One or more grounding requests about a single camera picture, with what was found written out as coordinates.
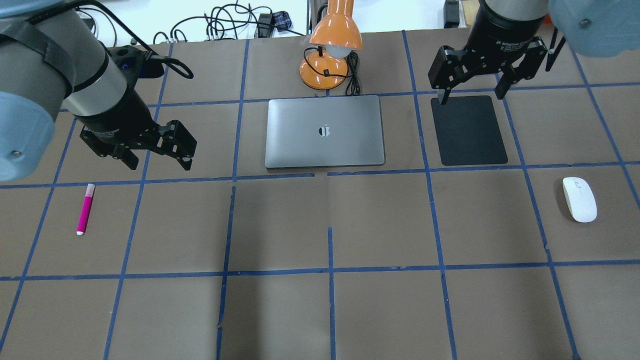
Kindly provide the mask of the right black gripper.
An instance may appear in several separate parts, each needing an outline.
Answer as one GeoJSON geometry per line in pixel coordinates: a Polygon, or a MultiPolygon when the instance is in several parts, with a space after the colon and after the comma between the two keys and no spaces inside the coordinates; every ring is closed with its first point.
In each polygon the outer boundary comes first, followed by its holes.
{"type": "Polygon", "coordinates": [[[534,78],[548,52],[542,38],[534,38],[542,22],[541,2],[479,3],[464,48],[441,46],[428,71],[430,86],[438,91],[439,104],[445,105],[451,90],[471,79],[474,70],[483,75],[496,73],[507,61],[523,54],[518,66],[503,66],[494,89],[496,98],[503,100],[512,85],[534,78]]]}

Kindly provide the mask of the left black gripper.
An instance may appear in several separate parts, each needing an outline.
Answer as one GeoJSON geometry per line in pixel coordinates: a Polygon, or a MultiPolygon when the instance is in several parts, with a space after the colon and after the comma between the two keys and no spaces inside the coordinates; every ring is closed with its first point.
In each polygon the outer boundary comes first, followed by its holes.
{"type": "Polygon", "coordinates": [[[98,157],[119,160],[132,171],[139,163],[134,150],[171,157],[185,171],[194,163],[198,142],[185,125],[179,120],[158,125],[143,102],[127,102],[92,116],[78,114],[77,120],[83,125],[80,139],[90,150],[98,157]]]}

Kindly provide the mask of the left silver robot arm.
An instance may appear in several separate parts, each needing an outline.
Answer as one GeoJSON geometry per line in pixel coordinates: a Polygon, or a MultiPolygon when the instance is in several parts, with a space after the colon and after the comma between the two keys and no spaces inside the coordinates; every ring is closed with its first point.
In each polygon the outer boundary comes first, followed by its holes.
{"type": "Polygon", "coordinates": [[[1,180],[28,177],[50,145],[61,109],[83,125],[80,136],[98,157],[129,169],[134,150],[176,159],[189,171],[197,141],[178,120],[159,125],[135,85],[170,68],[192,79],[182,61],[146,43],[106,48],[76,13],[84,0],[1,2],[1,180]]]}

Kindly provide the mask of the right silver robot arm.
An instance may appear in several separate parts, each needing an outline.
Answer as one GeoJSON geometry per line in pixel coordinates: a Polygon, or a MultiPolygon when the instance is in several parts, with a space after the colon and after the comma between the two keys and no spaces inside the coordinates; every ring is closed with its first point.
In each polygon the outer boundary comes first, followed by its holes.
{"type": "Polygon", "coordinates": [[[444,45],[428,72],[439,104],[474,76],[501,75],[499,100],[512,85],[550,71],[565,44],[585,57],[638,50],[637,0],[480,0],[465,46],[444,45]]]}

